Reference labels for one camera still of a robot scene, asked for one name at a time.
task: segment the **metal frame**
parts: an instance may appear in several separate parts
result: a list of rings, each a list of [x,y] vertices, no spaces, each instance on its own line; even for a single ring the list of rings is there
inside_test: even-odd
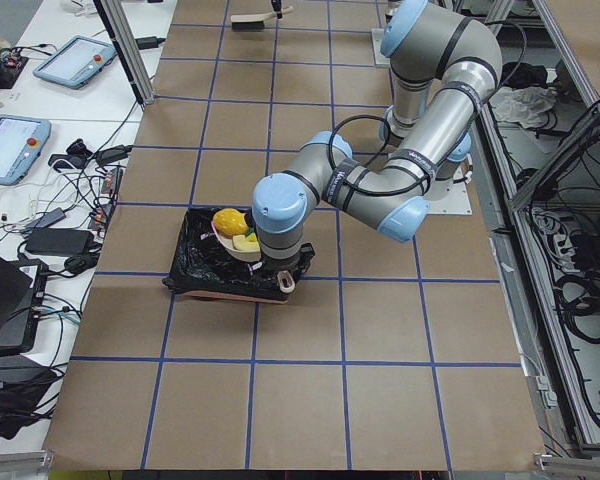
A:
[[[118,52],[136,101],[140,105],[153,103],[155,91],[120,0],[94,0],[93,3]]]
[[[484,20],[485,23],[505,20],[509,16],[509,12],[511,12],[511,9],[515,3],[516,0],[496,0],[491,9],[489,9],[487,18]],[[498,35],[502,25],[491,25],[489,28],[494,35]]]
[[[578,58],[575,53],[569,47],[567,40],[564,38],[562,34],[562,30],[558,25],[555,17],[551,13],[551,10],[547,6],[545,0],[533,0],[533,4],[542,19],[542,22],[547,27],[547,32],[551,36],[553,43],[558,50],[560,56],[564,59],[564,64],[571,75],[582,99],[584,100],[587,106],[591,105],[593,102],[600,98],[600,95],[593,88],[593,85],[589,81],[589,77],[587,77],[586,72],[578,62]]]
[[[0,454],[0,473],[22,470],[46,470],[53,460],[51,450],[38,450],[29,453]]]
[[[536,465],[543,472],[550,474],[578,475],[587,478],[600,478],[600,460],[593,458],[586,460],[582,458],[553,457],[551,455],[537,454]]]
[[[504,3],[506,3],[506,0],[496,0],[494,9]],[[541,14],[541,18],[547,23],[547,30],[551,34],[552,39],[558,45],[558,52],[563,56],[565,63],[570,68],[570,74],[574,75],[574,81],[583,94],[585,104],[592,104],[598,99],[597,93],[595,93],[595,91],[593,91],[590,87],[586,75],[584,75],[584,72],[581,71],[581,67],[577,64],[573,53],[569,50],[559,28],[555,24],[555,20],[553,20],[553,17],[546,8],[544,1],[534,0],[534,3],[538,6],[538,11]],[[543,168],[536,172],[536,174],[529,179],[520,190],[517,190],[514,179],[512,178],[506,163],[504,163],[505,155],[502,151],[500,142],[494,133],[494,126],[491,122],[491,119],[489,115],[481,115],[481,126],[488,139],[491,154],[495,159],[496,167],[504,187],[506,207],[509,212],[511,222],[517,231],[520,247],[524,252],[524,263],[526,263],[529,272],[529,278],[532,282],[533,290],[536,293],[538,306],[542,317],[544,318],[544,324],[551,340],[554,357],[558,366],[558,371],[565,386],[569,400],[569,406],[571,407],[573,416],[575,417],[574,419],[577,425],[575,434],[578,437],[578,443],[580,443],[580,447],[583,450],[592,452],[597,450],[600,451],[600,443],[595,441],[595,434],[593,430],[594,427],[591,425],[588,412],[586,411],[586,407],[584,405],[584,400],[581,398],[578,378],[573,366],[570,363],[568,347],[562,339],[562,331],[560,329],[559,321],[555,317],[555,305],[550,288],[547,266],[542,260],[539,247],[535,243],[535,239],[528,225],[526,214],[524,212],[524,207],[528,205],[533,191],[542,183],[543,179],[545,179],[547,176],[550,177],[556,171],[559,171],[560,168],[568,164],[572,153],[577,148],[577,142],[574,142],[573,138],[577,138],[579,133],[589,127],[591,124],[591,119],[584,120],[582,124],[578,126],[571,138],[565,141],[564,145],[562,145],[560,149],[554,155],[552,155],[551,160],[549,160]]]

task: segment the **white table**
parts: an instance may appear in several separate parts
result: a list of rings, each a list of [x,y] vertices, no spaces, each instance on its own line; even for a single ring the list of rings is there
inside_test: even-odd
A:
[[[123,7],[136,37],[154,35],[166,37],[176,3],[177,0],[164,0],[162,3],[155,4],[134,0],[125,1]],[[18,44],[52,43],[60,47],[75,35],[92,36],[103,28],[97,15],[76,17],[65,11],[57,0],[45,0]],[[97,38],[107,41],[107,34],[101,33]],[[44,60],[43,55],[35,52],[26,52],[25,55],[30,56],[30,61],[14,88],[0,90],[0,114],[46,118],[51,121],[52,130],[40,158],[34,162],[27,176],[15,187],[0,186],[0,214],[7,213],[9,218],[18,218],[23,212],[26,213],[27,209],[23,208],[23,204],[27,203],[30,197],[35,198],[40,191],[41,187],[36,184],[44,182],[45,179],[58,179],[59,174],[55,172],[49,174],[47,160],[51,154],[64,153],[66,147],[77,138],[82,138],[91,150],[97,149],[120,125],[135,102],[119,59],[114,60],[82,89],[71,90],[34,77],[33,69]],[[160,49],[142,52],[149,75],[155,73],[159,57]],[[108,146],[132,144],[141,116],[142,110],[136,107]],[[89,166],[88,173],[93,173],[93,169],[94,165]],[[65,183],[62,180],[55,183],[54,188],[45,188],[41,198],[52,198]],[[69,204],[54,204],[53,207],[66,207]],[[39,205],[42,210],[46,207],[44,203]],[[87,209],[75,208],[68,212],[67,218],[56,226],[65,228],[77,226],[87,214],[88,207]],[[0,230],[0,238],[3,235],[4,232]],[[7,260],[16,259],[17,247],[21,241],[22,238],[18,234],[8,235],[0,242],[0,256]],[[60,270],[64,261],[62,257],[39,258],[53,270]],[[79,308],[92,275],[93,270],[75,279],[49,279],[46,291]],[[62,305],[52,300],[45,300],[44,303],[58,307]],[[77,327],[69,321],[64,321],[62,344],[56,363],[66,362],[69,359],[76,333]],[[41,321],[34,348],[26,356],[41,365],[48,365],[57,348],[59,336],[60,324],[57,317]],[[56,382],[51,386],[42,402],[58,392],[60,383]],[[48,427],[48,421],[39,421],[21,429],[12,440],[2,439],[0,454],[40,450]]]

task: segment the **robotic arm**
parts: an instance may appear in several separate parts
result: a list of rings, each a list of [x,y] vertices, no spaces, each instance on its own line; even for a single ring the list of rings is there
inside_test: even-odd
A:
[[[399,242],[411,240],[468,153],[467,130],[495,91],[500,48],[483,24],[427,0],[404,0],[386,28],[394,104],[380,136],[397,150],[380,172],[352,158],[339,135],[320,132],[287,170],[258,182],[253,219],[267,268],[298,262],[303,224],[320,200]],[[426,106],[434,78],[442,81]]]

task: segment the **yellow toy fruit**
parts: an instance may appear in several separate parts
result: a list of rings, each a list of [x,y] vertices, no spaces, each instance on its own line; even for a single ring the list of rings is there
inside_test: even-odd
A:
[[[260,244],[256,240],[252,242],[248,240],[244,235],[234,235],[233,238],[233,248],[239,250],[241,252],[259,252]]]
[[[213,216],[213,226],[227,237],[244,235],[249,230],[244,214],[235,208],[223,208]]]

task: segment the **metal pole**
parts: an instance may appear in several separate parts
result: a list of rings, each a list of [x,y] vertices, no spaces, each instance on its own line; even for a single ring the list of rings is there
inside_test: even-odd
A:
[[[155,91],[120,0],[94,0],[93,3],[118,52],[136,101],[140,105],[153,103]]]
[[[515,3],[515,0],[496,0],[489,10],[489,13],[487,13],[487,18],[485,18],[484,22],[489,23],[506,20]],[[498,35],[502,25],[491,25],[489,28],[494,35]]]

